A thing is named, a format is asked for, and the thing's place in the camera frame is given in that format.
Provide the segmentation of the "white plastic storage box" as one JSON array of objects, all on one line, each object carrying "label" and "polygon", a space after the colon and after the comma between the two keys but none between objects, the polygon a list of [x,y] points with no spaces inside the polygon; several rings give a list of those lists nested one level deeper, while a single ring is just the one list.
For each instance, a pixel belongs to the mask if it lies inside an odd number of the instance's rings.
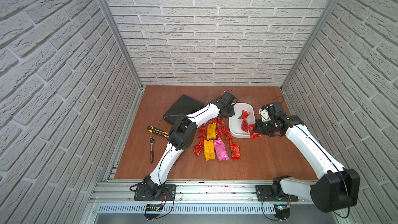
[{"label": "white plastic storage box", "polygon": [[234,138],[238,139],[250,139],[250,133],[249,131],[245,132],[241,129],[241,124],[243,122],[243,119],[241,119],[241,115],[243,114],[243,111],[247,111],[249,113],[247,117],[247,122],[248,124],[255,124],[255,112],[253,107],[250,104],[247,103],[236,103],[234,106],[234,112],[235,115],[232,117],[229,117],[229,130],[230,133]]}]

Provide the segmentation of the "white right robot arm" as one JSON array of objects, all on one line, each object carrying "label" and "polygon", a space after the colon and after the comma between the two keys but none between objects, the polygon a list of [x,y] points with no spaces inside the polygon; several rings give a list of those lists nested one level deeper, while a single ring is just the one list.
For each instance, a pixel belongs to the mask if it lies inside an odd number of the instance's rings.
[{"label": "white right robot arm", "polygon": [[271,186],[272,196],[296,196],[309,200],[324,213],[357,205],[360,175],[332,157],[298,116],[288,116],[281,102],[264,105],[259,114],[261,119],[256,120],[254,133],[269,137],[285,136],[302,153],[318,178],[314,183],[291,176],[277,177]]}]

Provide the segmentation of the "pink foil tea bag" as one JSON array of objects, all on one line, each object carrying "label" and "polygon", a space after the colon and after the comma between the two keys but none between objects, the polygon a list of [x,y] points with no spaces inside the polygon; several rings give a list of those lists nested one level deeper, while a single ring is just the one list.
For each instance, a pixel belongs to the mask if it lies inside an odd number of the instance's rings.
[{"label": "pink foil tea bag", "polygon": [[229,156],[226,150],[226,146],[221,138],[214,141],[214,149],[216,156],[220,162],[229,160]]}]

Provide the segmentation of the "red tea bag box bottom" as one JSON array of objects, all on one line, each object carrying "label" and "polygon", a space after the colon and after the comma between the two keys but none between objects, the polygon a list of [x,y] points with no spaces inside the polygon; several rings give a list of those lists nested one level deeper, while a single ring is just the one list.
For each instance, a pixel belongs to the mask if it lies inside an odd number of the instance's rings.
[{"label": "red tea bag box bottom", "polygon": [[251,137],[252,140],[262,137],[261,134],[255,132],[255,127],[256,127],[255,124],[250,124],[249,125],[249,133],[250,133],[250,137]]}]

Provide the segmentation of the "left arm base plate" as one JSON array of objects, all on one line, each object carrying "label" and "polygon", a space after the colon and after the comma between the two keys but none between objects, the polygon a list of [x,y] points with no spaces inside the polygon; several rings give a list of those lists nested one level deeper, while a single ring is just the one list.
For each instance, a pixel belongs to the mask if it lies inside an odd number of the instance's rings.
[{"label": "left arm base plate", "polygon": [[150,192],[146,185],[139,184],[136,186],[134,191],[134,200],[135,201],[174,201],[176,195],[176,187],[174,184],[165,184],[162,187],[158,187],[154,190],[154,192]]}]

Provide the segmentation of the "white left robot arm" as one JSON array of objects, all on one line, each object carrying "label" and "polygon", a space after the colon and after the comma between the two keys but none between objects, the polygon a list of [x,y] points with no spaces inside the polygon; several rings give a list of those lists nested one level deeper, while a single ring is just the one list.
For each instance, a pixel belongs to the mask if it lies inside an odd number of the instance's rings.
[{"label": "white left robot arm", "polygon": [[182,152],[191,146],[197,129],[216,117],[224,119],[234,116],[236,103],[237,98],[225,91],[220,97],[209,101],[206,106],[194,113],[176,115],[164,154],[155,169],[143,179],[143,184],[152,198],[157,198],[163,192],[163,185],[171,168]]}]

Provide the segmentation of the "red foil tea bag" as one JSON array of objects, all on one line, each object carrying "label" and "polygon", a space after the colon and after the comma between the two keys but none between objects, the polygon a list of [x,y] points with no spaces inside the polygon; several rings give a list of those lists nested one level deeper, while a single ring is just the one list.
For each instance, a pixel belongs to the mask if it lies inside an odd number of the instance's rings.
[{"label": "red foil tea bag", "polygon": [[204,149],[204,141],[199,140],[199,142],[194,146],[193,151],[196,154],[196,156],[199,156],[203,149]]}]

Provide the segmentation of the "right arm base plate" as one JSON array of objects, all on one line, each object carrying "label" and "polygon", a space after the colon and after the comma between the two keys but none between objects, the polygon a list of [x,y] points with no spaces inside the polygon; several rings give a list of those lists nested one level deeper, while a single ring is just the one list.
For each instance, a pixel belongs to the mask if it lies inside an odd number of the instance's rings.
[{"label": "right arm base plate", "polygon": [[287,195],[275,185],[256,185],[256,194],[259,202],[276,201],[276,202],[298,202],[297,196]]}]

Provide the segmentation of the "red tea bag end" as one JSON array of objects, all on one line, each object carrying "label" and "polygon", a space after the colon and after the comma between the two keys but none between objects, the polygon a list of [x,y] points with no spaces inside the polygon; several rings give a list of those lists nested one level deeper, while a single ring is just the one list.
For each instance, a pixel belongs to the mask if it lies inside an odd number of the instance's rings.
[{"label": "red tea bag end", "polygon": [[250,112],[248,112],[248,111],[246,111],[246,110],[242,110],[241,116],[239,117],[239,119],[246,120],[246,119],[248,118],[249,115],[250,115]]}]

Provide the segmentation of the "yellow foil tea bag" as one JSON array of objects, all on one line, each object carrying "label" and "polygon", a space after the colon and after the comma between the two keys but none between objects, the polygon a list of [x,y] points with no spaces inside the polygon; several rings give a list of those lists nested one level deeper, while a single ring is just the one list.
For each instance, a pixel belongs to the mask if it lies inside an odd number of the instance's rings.
[{"label": "yellow foil tea bag", "polygon": [[213,140],[204,141],[204,156],[206,161],[215,160],[215,150]]}]

